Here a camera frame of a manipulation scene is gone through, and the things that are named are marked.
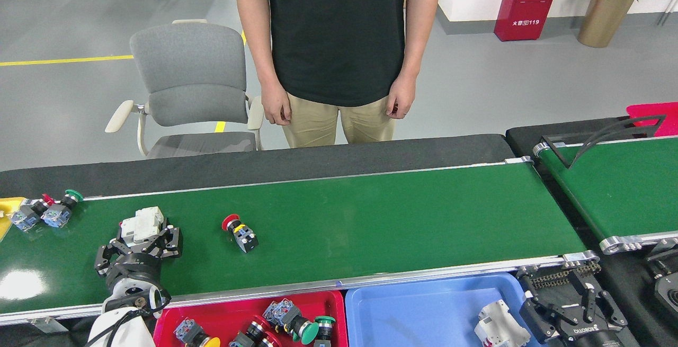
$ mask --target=person's hand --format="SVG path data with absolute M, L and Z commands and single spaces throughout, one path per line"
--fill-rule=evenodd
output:
M 403 119 L 414 102 L 416 77 L 398 76 L 390 85 L 386 115 L 393 119 Z
M 261 104 L 264 106 L 264 115 L 269 123 L 281 126 L 290 124 L 292 118 L 290 99 L 280 83 L 261 86 Z

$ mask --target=black t-shirt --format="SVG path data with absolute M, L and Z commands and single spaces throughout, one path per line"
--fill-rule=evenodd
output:
M 404 0 L 271 0 L 273 63 L 298 98 L 361 106 L 388 95 L 405 50 Z

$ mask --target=red cabinet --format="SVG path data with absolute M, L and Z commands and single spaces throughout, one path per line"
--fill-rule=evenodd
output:
M 502 41 L 536 40 L 553 0 L 502 0 L 494 33 Z

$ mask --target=wall baseboard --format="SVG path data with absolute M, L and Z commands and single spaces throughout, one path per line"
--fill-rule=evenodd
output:
M 443 26 L 445 34 L 479 34 L 494 33 L 496 20 L 484 21 L 448 21 L 443 9 L 438 6 L 435 14 Z M 661 12 L 627 14 L 622 26 L 655 26 L 662 16 Z M 584 21 L 583 16 L 549 17 L 544 24 L 545 31 L 557 29 L 578 29 Z M 664 25 L 678 25 L 678 12 L 673 12 Z

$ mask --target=plant pot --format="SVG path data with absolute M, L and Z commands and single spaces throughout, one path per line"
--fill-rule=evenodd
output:
M 605 48 L 633 3 L 634 0 L 591 0 L 577 40 L 593 48 Z

